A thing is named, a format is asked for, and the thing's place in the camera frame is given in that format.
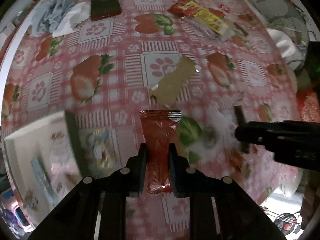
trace light blue cloth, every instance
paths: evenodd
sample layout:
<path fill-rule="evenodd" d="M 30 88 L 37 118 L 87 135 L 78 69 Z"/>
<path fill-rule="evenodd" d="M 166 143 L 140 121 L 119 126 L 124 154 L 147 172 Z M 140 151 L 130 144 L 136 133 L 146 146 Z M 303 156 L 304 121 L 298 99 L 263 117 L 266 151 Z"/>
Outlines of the light blue cloth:
<path fill-rule="evenodd" d="M 35 11 L 32 18 L 32 36 L 40 36 L 49 31 L 52 33 L 68 11 L 74 6 L 72 0 L 47 0 Z"/>

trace table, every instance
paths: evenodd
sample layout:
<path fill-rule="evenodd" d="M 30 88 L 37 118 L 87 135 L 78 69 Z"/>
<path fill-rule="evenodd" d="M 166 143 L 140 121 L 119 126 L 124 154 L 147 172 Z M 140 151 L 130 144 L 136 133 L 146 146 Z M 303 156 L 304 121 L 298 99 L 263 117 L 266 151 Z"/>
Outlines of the table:
<path fill-rule="evenodd" d="M 273 162 L 263 147 L 251 146 L 249 155 L 236 150 L 235 105 L 242 105 L 247 121 L 300 119 L 280 52 L 246 3 L 196 0 L 249 34 L 220 43 L 167 12 L 177 0 L 119 1 L 121 15 L 88 19 L 75 33 L 54 40 L 24 36 L 7 80 L 4 135 L 66 109 L 76 115 L 81 134 L 108 127 L 123 166 L 144 142 L 139 111 L 164 108 L 148 97 L 148 88 L 185 55 L 202 69 L 183 87 L 174 108 L 202 128 L 214 126 L 225 134 L 210 150 L 191 146 L 192 165 L 207 176 L 232 176 L 257 203 L 279 181 L 294 179 L 297 169 Z M 194 152 L 199 147 L 201 152 Z M 144 194 L 127 203 L 128 239 L 178 239 L 188 231 L 188 199 Z"/>

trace silver screw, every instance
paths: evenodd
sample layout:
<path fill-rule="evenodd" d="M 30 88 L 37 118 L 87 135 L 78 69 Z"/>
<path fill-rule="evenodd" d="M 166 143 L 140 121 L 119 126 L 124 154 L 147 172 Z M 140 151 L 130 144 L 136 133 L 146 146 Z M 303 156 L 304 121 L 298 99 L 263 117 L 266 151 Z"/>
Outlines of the silver screw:
<path fill-rule="evenodd" d="M 233 181 L 233 180 L 232 180 L 230 177 L 224 177 L 224 178 L 223 178 L 223 182 L 224 182 L 225 184 L 231 184 L 232 181 Z"/>
<path fill-rule="evenodd" d="M 84 184 L 90 184 L 93 181 L 93 179 L 91 177 L 85 177 L 83 179 L 83 183 Z"/>
<path fill-rule="evenodd" d="M 192 168 L 192 167 L 188 167 L 188 168 L 186 168 L 186 172 L 189 174 L 194 174 L 194 173 L 196 173 L 196 169 Z"/>
<path fill-rule="evenodd" d="M 120 170 L 120 172 L 121 172 L 122 174 L 128 174 L 128 173 L 130 172 L 130 169 L 127 168 L 127 167 L 124 167 L 124 168 L 122 168 L 122 169 Z"/>

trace crumpled cloth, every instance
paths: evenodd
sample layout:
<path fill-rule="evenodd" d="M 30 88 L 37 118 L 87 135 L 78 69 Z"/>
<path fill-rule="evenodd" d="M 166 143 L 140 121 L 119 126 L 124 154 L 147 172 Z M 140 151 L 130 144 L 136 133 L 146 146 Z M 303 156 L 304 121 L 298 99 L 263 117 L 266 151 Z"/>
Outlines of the crumpled cloth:
<path fill-rule="evenodd" d="M 57 29 L 62 19 L 74 6 L 72 0 L 47 0 L 36 9 L 32 18 L 31 35 L 38 37 L 49 31 Z"/>
<path fill-rule="evenodd" d="M 71 8 L 71 10 L 62 19 L 58 28 L 52 32 L 52 37 L 55 38 L 77 31 L 78 28 L 75 28 L 75 26 L 89 18 L 90 8 L 91 5 L 86 2 L 78 3 Z"/>

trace red foil package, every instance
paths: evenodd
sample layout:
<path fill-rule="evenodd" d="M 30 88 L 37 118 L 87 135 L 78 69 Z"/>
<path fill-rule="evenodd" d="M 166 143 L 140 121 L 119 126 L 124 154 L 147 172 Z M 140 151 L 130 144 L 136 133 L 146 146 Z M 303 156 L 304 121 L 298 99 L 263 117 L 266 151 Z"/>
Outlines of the red foil package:
<path fill-rule="evenodd" d="M 181 111 L 141 111 L 140 119 L 148 148 L 147 192 L 172 192 L 168 166 L 169 144 L 181 120 Z"/>

